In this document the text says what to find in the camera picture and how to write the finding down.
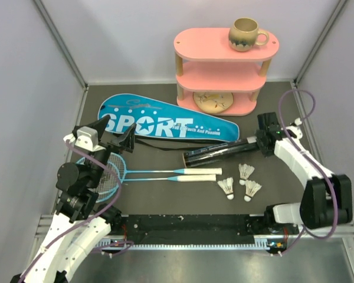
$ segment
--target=wooden post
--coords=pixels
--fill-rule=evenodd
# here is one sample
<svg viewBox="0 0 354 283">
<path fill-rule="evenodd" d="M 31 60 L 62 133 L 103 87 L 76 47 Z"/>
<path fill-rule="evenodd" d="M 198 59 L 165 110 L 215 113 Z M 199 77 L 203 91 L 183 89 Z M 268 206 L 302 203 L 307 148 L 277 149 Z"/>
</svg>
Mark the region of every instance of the wooden post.
<svg viewBox="0 0 354 283">
<path fill-rule="evenodd" d="M 256 101 L 259 93 L 260 93 L 260 90 L 254 91 L 250 97 L 250 101 Z"/>
<path fill-rule="evenodd" d="M 183 75 L 182 58 L 179 55 L 177 55 L 177 53 L 175 55 L 176 55 L 176 75 Z"/>
<path fill-rule="evenodd" d="M 271 63 L 271 59 L 269 59 L 267 61 L 264 61 L 262 63 L 261 70 L 260 70 L 260 73 L 259 73 L 260 77 L 265 77 L 266 76 L 266 73 L 267 73 L 267 70 L 269 69 L 270 63 Z"/>
<path fill-rule="evenodd" d="M 177 83 L 177 99 L 183 100 L 183 88 Z"/>
</svg>

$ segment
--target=white racket grip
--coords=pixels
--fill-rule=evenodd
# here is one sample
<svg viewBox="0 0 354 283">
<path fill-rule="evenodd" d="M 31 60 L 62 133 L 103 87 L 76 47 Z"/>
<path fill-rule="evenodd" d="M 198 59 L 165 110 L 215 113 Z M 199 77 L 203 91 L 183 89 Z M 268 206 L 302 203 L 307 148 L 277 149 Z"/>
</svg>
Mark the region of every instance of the white racket grip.
<svg viewBox="0 0 354 283">
<path fill-rule="evenodd" d="M 177 177 L 179 182 L 204 182 L 213 181 L 216 182 L 217 176 L 215 174 L 211 175 L 182 175 Z"/>
<path fill-rule="evenodd" d="M 186 168 L 183 173 L 186 175 L 222 175 L 223 172 L 221 168 Z"/>
</svg>

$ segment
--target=white shuttlecock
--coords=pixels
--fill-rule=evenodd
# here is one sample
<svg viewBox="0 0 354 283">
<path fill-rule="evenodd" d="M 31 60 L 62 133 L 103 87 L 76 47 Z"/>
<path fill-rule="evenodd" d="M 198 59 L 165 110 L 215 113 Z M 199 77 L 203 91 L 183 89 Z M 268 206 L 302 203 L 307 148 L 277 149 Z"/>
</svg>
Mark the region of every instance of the white shuttlecock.
<svg viewBox="0 0 354 283">
<path fill-rule="evenodd" d="M 244 200 L 246 202 L 250 202 L 253 196 L 255 195 L 255 193 L 257 193 L 262 188 L 260 184 L 256 183 L 255 181 L 249 181 L 249 180 L 245 181 L 245 186 L 247 187 L 244 196 Z"/>
<path fill-rule="evenodd" d="M 233 190 L 234 178 L 230 177 L 221 181 L 218 181 L 219 187 L 222 188 L 224 193 L 227 196 L 227 199 L 234 199 L 234 190 Z"/>
<path fill-rule="evenodd" d="M 249 176 L 253 173 L 254 167 L 248 164 L 239 164 L 238 171 L 240 172 L 240 185 L 244 186 L 245 181 L 248 180 Z"/>
</svg>

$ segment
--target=mug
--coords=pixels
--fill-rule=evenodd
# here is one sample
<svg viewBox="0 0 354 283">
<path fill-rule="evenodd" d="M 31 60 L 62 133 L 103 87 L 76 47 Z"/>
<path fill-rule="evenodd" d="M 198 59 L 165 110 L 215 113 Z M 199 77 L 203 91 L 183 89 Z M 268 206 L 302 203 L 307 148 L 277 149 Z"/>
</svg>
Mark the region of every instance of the mug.
<svg viewBox="0 0 354 283">
<path fill-rule="evenodd" d="M 265 41 L 257 41 L 260 34 L 266 36 Z M 230 46 L 237 51 L 248 51 L 253 45 L 265 45 L 269 41 L 269 34 L 266 31 L 258 30 L 258 23 L 249 18 L 240 18 L 234 22 L 228 34 Z"/>
</svg>

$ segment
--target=shelf tier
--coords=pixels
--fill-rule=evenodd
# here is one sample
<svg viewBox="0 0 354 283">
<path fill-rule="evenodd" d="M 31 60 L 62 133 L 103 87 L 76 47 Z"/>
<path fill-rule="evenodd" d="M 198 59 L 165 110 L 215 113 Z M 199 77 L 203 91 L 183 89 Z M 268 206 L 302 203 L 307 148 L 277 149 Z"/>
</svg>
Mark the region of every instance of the shelf tier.
<svg viewBox="0 0 354 283">
<path fill-rule="evenodd" d="M 178 106 L 183 108 L 202 112 L 202 110 L 195 104 L 193 99 L 193 92 L 184 90 L 184 99 L 178 100 Z M 256 101 L 250 101 L 250 93 L 234 93 L 234 103 L 230 108 L 222 113 L 215 114 L 215 116 L 244 116 L 250 114 L 257 104 Z"/>
<path fill-rule="evenodd" d="M 266 82 L 260 66 L 253 62 L 186 62 L 178 84 L 190 91 L 252 92 Z"/>
<path fill-rule="evenodd" d="M 246 52 L 230 47 L 229 28 L 190 28 L 180 32 L 174 40 L 176 53 L 188 61 L 262 62 L 271 59 L 279 49 L 278 39 L 271 32 L 265 45 L 253 46 Z M 260 35 L 258 40 L 266 37 Z"/>
</svg>

